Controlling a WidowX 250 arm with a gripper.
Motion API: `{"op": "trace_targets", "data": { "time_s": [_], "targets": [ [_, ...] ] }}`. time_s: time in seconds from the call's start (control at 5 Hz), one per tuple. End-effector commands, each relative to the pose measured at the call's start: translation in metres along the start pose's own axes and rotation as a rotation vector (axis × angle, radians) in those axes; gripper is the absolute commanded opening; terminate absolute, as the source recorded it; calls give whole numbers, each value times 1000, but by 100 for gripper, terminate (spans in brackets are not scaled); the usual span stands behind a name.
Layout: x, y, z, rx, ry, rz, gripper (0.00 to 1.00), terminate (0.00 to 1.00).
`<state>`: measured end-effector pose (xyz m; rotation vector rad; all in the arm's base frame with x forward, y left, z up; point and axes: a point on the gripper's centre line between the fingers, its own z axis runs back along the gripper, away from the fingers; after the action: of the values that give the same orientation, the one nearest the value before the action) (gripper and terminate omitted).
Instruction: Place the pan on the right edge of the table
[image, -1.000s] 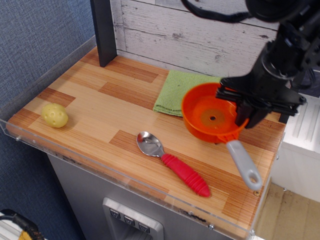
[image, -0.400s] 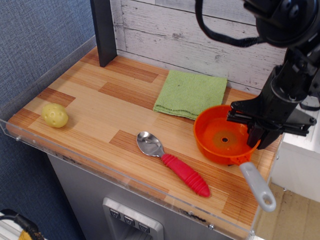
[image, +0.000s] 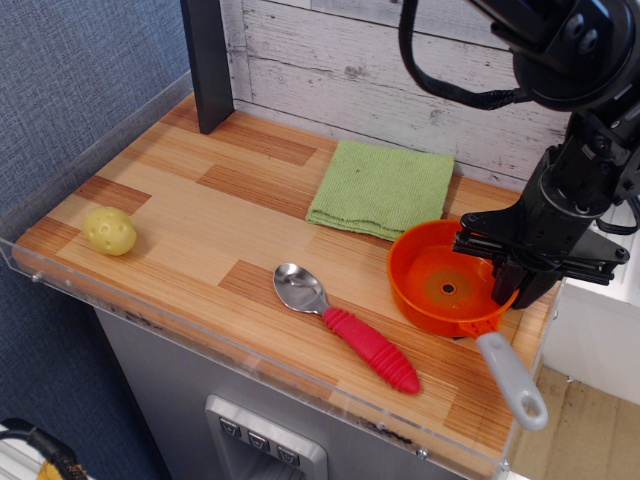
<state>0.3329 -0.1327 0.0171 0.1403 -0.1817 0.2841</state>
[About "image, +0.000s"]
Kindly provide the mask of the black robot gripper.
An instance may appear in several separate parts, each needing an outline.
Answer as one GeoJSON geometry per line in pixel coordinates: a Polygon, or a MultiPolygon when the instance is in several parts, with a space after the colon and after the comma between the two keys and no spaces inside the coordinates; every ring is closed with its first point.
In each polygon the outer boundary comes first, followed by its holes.
{"type": "Polygon", "coordinates": [[[489,260],[492,299],[526,309],[564,277],[606,285],[630,259],[622,246],[590,230],[619,202],[622,170],[611,157],[549,149],[521,197],[503,210],[463,215],[453,250],[489,260]]]}

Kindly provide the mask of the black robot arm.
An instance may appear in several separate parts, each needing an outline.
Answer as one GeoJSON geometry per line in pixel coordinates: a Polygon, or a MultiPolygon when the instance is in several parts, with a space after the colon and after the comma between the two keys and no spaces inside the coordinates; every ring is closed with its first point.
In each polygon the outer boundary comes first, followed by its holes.
{"type": "Polygon", "coordinates": [[[523,94],[570,120],[519,200],[462,217],[454,248],[491,260],[493,299],[521,309],[557,281],[607,284],[628,252],[591,230],[639,192],[639,5],[483,1],[523,94]]]}

